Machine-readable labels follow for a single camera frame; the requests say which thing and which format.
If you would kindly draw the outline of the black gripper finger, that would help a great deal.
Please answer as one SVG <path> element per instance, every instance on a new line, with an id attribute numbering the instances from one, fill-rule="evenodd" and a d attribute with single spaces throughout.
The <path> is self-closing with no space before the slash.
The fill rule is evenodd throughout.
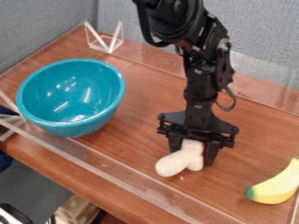
<path id="1" fill-rule="evenodd" d="M 219 142 L 209 142 L 205 144 L 204 149 L 204 166 L 209 167 L 213 164 L 216 156 L 220 150 L 220 143 Z"/>
<path id="2" fill-rule="evenodd" d="M 181 149 L 183 138 L 179 136 L 168 136 L 168 145 L 171 153 L 175 153 Z"/>

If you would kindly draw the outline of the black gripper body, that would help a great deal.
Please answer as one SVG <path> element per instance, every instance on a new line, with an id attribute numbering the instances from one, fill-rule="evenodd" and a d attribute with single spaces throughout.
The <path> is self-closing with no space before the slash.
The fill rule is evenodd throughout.
<path id="1" fill-rule="evenodd" d="M 157 133 L 177 136 L 183 139 L 204 142 L 219 142 L 220 148 L 235 146 L 239 128 L 220 120 L 212 112 L 215 100 L 187 104 L 185 110 L 161 113 L 157 116 Z"/>

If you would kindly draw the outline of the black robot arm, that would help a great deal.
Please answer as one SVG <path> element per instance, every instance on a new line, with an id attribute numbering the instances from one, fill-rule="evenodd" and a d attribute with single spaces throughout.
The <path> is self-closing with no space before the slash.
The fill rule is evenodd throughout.
<path id="1" fill-rule="evenodd" d="M 203 164 L 211 166 L 220 149 L 235 146 L 239 128 L 220 120 L 212 107 L 219 92 L 229 91 L 235 69 L 229 62 L 229 35 L 203 0 L 132 0 L 145 42 L 155 47 L 175 46 L 187 78 L 181 112 L 161 113 L 157 132 L 168 138 L 171 152 L 185 139 L 204 145 Z"/>

